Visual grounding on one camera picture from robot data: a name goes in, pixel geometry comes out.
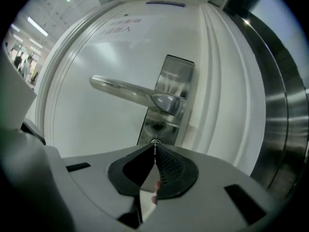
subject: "black slot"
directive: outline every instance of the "black slot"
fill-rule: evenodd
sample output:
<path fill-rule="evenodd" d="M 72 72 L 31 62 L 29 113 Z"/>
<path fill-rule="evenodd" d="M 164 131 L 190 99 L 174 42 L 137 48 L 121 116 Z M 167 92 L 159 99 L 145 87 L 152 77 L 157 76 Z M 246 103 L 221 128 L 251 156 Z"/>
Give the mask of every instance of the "black slot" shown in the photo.
<path fill-rule="evenodd" d="M 266 215 L 265 211 L 239 185 L 230 185 L 224 189 L 249 225 Z"/>
<path fill-rule="evenodd" d="M 73 172 L 73 171 L 76 171 L 76 170 L 80 170 L 80 169 L 83 169 L 83 168 L 88 168 L 90 167 L 91 165 L 87 162 L 83 162 L 83 163 L 79 163 L 79 164 L 75 164 L 75 165 L 71 165 L 71 166 L 67 166 L 67 170 L 69 172 Z"/>

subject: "white ceiling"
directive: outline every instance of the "white ceiling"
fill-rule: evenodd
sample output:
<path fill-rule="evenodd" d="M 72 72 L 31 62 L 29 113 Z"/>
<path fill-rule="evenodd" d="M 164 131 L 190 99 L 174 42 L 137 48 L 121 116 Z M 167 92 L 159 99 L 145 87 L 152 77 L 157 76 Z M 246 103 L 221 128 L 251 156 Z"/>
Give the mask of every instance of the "white ceiling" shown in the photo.
<path fill-rule="evenodd" d="M 23 40 L 33 38 L 44 46 L 43 51 L 48 54 L 60 36 L 78 19 L 97 9 L 104 3 L 112 0 L 29 0 L 17 15 L 14 24 L 21 31 L 16 33 Z M 211 2 L 220 7 L 226 0 L 202 0 Z M 45 31 L 48 36 L 43 36 L 28 21 L 30 16 Z"/>

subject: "door handle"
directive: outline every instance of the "door handle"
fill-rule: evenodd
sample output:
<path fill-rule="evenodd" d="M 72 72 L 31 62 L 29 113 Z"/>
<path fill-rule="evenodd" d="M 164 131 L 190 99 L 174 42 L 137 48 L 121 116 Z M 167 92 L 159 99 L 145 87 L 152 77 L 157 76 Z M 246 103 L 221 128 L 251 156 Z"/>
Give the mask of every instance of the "door handle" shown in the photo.
<path fill-rule="evenodd" d="M 104 76 L 94 75 L 89 82 L 97 90 L 172 116 L 183 113 L 186 104 L 184 98 Z"/>

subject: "person in black clothing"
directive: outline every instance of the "person in black clothing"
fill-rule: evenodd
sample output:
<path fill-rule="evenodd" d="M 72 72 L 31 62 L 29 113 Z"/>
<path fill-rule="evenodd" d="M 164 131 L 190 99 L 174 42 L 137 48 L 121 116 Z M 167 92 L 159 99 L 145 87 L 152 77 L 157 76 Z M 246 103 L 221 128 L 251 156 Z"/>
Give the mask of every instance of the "person in black clothing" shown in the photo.
<path fill-rule="evenodd" d="M 14 66 L 15 66 L 17 69 L 18 69 L 20 63 L 23 61 L 22 58 L 21 58 L 23 54 L 24 54 L 24 53 L 22 52 L 22 53 L 20 54 L 20 56 L 17 56 L 17 57 L 15 58 L 15 60 L 14 60 Z"/>

